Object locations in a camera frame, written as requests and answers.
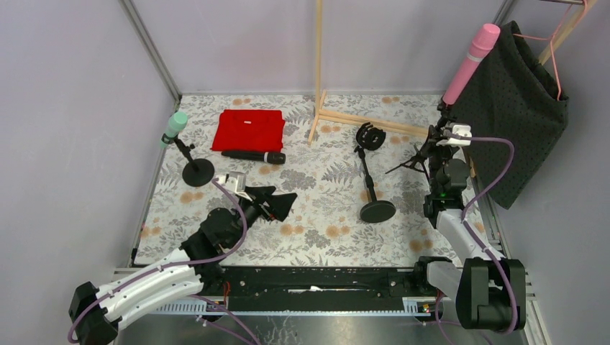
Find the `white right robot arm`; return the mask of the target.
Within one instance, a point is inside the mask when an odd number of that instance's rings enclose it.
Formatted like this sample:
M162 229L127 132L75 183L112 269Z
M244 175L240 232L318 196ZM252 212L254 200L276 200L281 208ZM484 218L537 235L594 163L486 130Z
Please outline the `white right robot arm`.
M453 155L471 140L469 126L430 126L415 156L417 162L429 166L430 192L424 198L424 215L449 241L463 265L458 269L450 259L421 257L416 268L425 286L454 302L463 328L508 334L526 323L525 268L519 260L493 248L466 218L473 205L462 196L469 167Z

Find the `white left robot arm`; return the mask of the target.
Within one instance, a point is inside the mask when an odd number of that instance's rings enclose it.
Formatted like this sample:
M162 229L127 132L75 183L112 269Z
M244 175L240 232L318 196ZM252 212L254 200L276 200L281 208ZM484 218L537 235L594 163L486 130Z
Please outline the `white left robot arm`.
M109 344L120 330L156 308L224 280L220 262L236 252L258 220L284 221L297 193L276 194L275 187L245 187L231 193L213 182L233 203L215 208L199 229L170 254L131 275L99 287L79 285L68 314L71 344Z

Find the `round-base mic stand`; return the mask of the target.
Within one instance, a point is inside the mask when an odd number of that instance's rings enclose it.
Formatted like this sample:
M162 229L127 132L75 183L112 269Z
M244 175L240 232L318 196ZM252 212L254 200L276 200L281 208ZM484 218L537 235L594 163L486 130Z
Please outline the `round-base mic stand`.
M163 144L175 144L180 153L187 159L187 164L182 170L183 181L191 187L201 187L209 183L214 177L213 164L204 158L194 159L191 156L191 150L195 148L194 144L186 145L178 136L169 137L164 134L161 142Z
M360 220L368 224L378 224L391 219L396 213L396 207L390 201L378 200L373 179L366 163L365 151L375 151L385 142L386 133L370 122L365 122L356 133L357 147L354 152L362 162L365 174L365 187L368 190L369 201L360 209Z

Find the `pink microphone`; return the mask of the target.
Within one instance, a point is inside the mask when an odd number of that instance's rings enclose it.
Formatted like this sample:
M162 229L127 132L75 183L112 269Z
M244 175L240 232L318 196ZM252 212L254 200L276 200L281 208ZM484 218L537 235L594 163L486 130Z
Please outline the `pink microphone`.
M467 55L442 97L447 106L452 106L457 101L480 63L492 51L500 33L500 27L492 23L485 23L477 31L470 43Z

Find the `black tripod mic stand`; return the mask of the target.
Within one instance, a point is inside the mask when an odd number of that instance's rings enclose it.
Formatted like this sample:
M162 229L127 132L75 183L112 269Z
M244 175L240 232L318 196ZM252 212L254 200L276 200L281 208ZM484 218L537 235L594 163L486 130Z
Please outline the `black tripod mic stand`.
M450 115L451 106L447 106L443 102L443 100L441 100L437 106L437 110L440 112L440 119L438 120L436 125L430 125L430 126L435 126L436 129L442 130L442 136L444 136L443 132L444 132L445 126L450 123L450 120L454 119ZM425 166L425 162L427 161L428 147L426 146L426 140L427 140L427 138L425 139L424 144L420 148L417 148L416 145L414 145L414 148L416 149L416 153L411 158L409 158L406 162L403 162L403 163L397 165L396 167L390 169L389 171L386 172L386 174L392 173L393 171L399 169L400 167L404 167L404 168L416 171L418 173L424 173L427 178L427 169Z

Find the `mint green microphone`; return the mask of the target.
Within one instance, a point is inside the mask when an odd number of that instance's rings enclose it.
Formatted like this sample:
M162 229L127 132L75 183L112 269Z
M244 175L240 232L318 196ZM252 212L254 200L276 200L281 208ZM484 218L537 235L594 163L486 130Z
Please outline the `mint green microphone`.
M160 146L162 148L172 144L178 135L186 128L188 115L182 111L175 112L168 120L168 125L161 137Z

